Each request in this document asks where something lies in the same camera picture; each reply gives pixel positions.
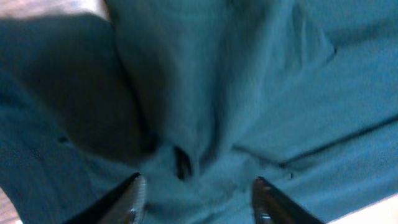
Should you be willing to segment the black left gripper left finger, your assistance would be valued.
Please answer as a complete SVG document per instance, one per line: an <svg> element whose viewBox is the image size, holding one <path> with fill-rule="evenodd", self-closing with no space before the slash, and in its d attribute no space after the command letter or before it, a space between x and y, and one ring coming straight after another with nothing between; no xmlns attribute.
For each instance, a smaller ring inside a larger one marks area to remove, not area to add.
<svg viewBox="0 0 398 224"><path fill-rule="evenodd" d="M66 224L141 224L145 216L146 178L135 173Z"/></svg>

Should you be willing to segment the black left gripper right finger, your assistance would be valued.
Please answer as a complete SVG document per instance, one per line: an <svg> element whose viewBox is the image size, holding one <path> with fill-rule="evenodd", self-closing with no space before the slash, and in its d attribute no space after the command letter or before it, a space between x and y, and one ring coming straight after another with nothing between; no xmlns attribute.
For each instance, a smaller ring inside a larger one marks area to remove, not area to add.
<svg viewBox="0 0 398 224"><path fill-rule="evenodd" d="M255 224L325 224L264 177L252 183L251 205Z"/></svg>

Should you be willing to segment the black t-shirt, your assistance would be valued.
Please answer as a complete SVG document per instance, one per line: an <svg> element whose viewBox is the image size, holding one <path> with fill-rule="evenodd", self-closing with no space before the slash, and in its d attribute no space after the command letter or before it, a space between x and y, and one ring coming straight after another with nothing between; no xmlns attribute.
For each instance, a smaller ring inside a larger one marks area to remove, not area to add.
<svg viewBox="0 0 398 224"><path fill-rule="evenodd" d="M1 2L1 188L24 223L330 222L397 192L396 1Z"/></svg>

